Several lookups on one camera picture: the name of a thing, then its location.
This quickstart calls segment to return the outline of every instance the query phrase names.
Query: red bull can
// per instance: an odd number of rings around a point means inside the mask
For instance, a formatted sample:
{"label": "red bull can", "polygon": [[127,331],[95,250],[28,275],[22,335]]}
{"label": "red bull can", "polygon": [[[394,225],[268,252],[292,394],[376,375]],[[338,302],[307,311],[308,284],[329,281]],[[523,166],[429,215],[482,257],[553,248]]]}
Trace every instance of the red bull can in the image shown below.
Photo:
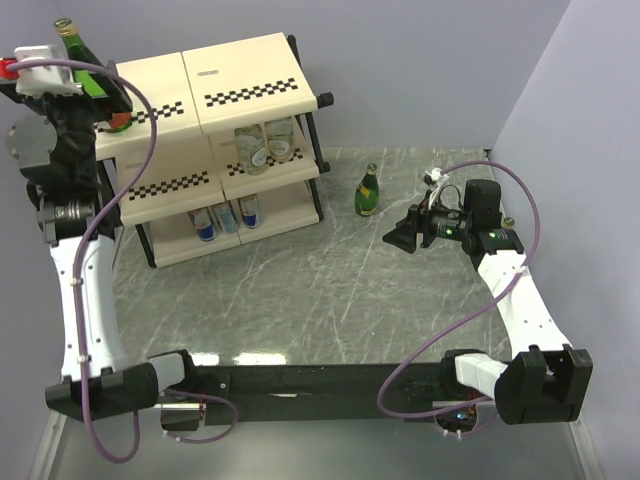
{"label": "red bull can", "polygon": [[215,238],[215,227],[213,219],[207,207],[197,208],[188,212],[193,227],[196,229],[198,238],[203,242],[210,242]]}
{"label": "red bull can", "polygon": [[258,195],[247,195],[238,199],[242,221],[247,228],[258,228],[262,225],[262,212],[258,203]]}
{"label": "red bull can", "polygon": [[218,219],[218,223],[222,230],[224,230],[224,233],[236,233],[238,231],[238,220],[229,202],[211,205],[211,210]]}

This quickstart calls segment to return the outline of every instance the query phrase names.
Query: bottle label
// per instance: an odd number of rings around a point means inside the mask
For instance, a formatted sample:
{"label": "bottle label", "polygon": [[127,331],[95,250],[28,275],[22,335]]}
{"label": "bottle label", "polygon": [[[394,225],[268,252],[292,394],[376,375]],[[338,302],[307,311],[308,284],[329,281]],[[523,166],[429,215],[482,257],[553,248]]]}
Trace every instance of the bottle label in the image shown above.
{"label": "bottle label", "polygon": [[267,150],[262,147],[251,156],[251,165],[261,167],[267,161]]}
{"label": "bottle label", "polygon": [[358,189],[360,190],[360,193],[363,194],[365,196],[365,198],[369,198],[371,196],[371,190],[369,190],[367,187],[365,187],[364,185],[360,184],[360,186],[358,187]]}
{"label": "bottle label", "polygon": [[284,157],[291,151],[291,143],[286,140],[269,140],[269,150],[276,157]]}

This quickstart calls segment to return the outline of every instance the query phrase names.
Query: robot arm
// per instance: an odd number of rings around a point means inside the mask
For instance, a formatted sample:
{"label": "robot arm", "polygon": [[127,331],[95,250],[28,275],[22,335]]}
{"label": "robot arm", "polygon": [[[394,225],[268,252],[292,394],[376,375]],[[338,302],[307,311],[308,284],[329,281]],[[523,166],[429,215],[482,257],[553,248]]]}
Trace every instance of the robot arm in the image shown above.
{"label": "robot arm", "polygon": [[513,361],[505,364],[482,352],[454,357],[456,380],[495,399],[505,423],[573,421],[577,418],[593,369],[586,350],[574,350],[551,318],[528,267],[517,234],[501,228],[500,185],[489,180],[467,182],[464,206],[450,209],[440,201],[448,176],[439,169],[425,173],[433,185],[420,205],[383,240],[409,253],[435,238],[457,240],[494,298],[521,274],[498,309],[511,343]]}
{"label": "robot arm", "polygon": [[[16,59],[62,58],[54,46],[16,49]],[[95,158],[94,123],[105,112],[64,67],[39,67],[3,80],[4,93],[42,116],[17,122],[7,146],[27,178],[29,197],[49,244],[62,298],[65,355],[62,383],[45,391],[47,405],[81,419],[81,363],[72,266],[87,225],[102,209],[103,186]],[[82,265],[82,297],[87,332],[87,365],[92,417],[104,418],[153,406],[159,392],[185,378],[183,354],[170,352],[129,366],[120,342],[113,295],[117,214],[100,224]]]}

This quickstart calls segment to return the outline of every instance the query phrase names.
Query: green bottle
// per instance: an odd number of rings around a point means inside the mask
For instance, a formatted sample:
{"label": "green bottle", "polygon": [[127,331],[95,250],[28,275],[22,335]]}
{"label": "green bottle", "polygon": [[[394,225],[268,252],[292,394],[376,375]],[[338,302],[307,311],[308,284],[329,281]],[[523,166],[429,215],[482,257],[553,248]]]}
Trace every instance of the green bottle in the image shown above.
{"label": "green bottle", "polygon": [[[93,52],[87,47],[72,20],[60,18],[54,22],[54,27],[62,39],[67,56],[70,60],[92,63],[104,67]],[[81,83],[108,117],[110,133],[121,132],[131,126],[131,99],[124,88],[103,75],[92,74],[87,70],[74,70],[74,79]]]}
{"label": "green bottle", "polygon": [[380,187],[378,186],[378,166],[375,163],[367,165],[367,173],[356,188],[356,213],[363,217],[373,215],[378,206]]}

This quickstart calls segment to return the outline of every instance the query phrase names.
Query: white shelf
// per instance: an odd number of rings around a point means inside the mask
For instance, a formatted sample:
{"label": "white shelf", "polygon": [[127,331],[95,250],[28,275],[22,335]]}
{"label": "white shelf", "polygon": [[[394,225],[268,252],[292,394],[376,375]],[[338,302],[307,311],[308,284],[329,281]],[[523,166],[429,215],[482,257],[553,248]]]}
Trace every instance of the white shelf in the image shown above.
{"label": "white shelf", "polygon": [[285,163],[278,163],[268,157],[269,169],[260,175],[249,175],[240,167],[233,131],[209,137],[220,182],[228,200],[320,176],[313,151],[302,135],[295,119],[293,128],[296,148],[293,159]]}
{"label": "white shelf", "polygon": [[[118,73],[133,83],[157,110],[158,145],[201,135],[198,114],[191,96],[182,54],[171,53],[119,63]],[[104,160],[125,152],[145,150],[151,127],[138,97],[133,102],[134,123],[120,133],[98,130],[96,158]]]}
{"label": "white shelf", "polygon": [[153,221],[150,226],[153,254],[158,267],[166,267],[240,245],[238,234],[225,234],[220,229],[216,229],[216,238],[210,242],[203,242],[198,238],[186,213]]}
{"label": "white shelf", "polygon": [[[254,229],[245,227],[242,223],[242,217],[237,215],[238,234],[240,242],[243,244],[313,225],[320,221],[313,205],[311,193],[307,190],[304,182],[262,192],[258,195],[258,201],[264,218],[260,227]],[[236,202],[232,203],[234,207],[237,207]]]}
{"label": "white shelf", "polygon": [[[116,157],[118,188],[133,178],[144,154]],[[140,180],[120,201],[120,218],[124,225],[136,225],[224,200],[209,143],[200,135],[156,148]]]}
{"label": "white shelf", "polygon": [[282,33],[182,52],[206,135],[318,109]]}

